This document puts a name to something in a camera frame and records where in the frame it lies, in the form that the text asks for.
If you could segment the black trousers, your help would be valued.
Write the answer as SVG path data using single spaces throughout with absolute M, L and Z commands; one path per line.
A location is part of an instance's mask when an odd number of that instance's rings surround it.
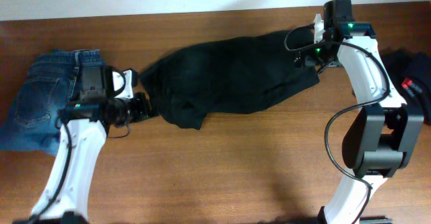
M 199 130 L 209 113 L 266 110 L 319 83 L 314 67 L 294 62 L 292 48 L 312 32 L 281 30 L 182 48 L 139 76 L 152 110 L 180 128 Z

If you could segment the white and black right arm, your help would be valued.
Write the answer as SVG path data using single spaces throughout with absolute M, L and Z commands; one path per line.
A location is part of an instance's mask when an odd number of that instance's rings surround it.
M 316 14 L 309 28 L 314 42 L 297 48 L 297 55 L 313 52 L 312 64 L 319 66 L 319 73 L 344 68 L 357 100 L 335 113 L 325 127 L 327 155 L 343 177 L 313 223 L 392 223 L 387 217 L 362 214 L 378 188 L 408 165 L 424 115 L 397 91 L 379 55 L 374 29 L 354 19 L 351 0 L 326 2 L 324 13 Z M 329 130 L 338 117 L 353 110 L 358 115 L 344 136 L 344 164 L 339 165 L 330 150 Z

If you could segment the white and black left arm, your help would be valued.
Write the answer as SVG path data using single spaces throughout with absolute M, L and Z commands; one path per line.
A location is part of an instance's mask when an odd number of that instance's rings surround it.
M 138 73 L 85 68 L 76 100 L 59 110 L 60 145 L 48 182 L 25 223 L 89 223 L 88 198 L 96 161 L 110 128 L 129 128 L 150 117 Z

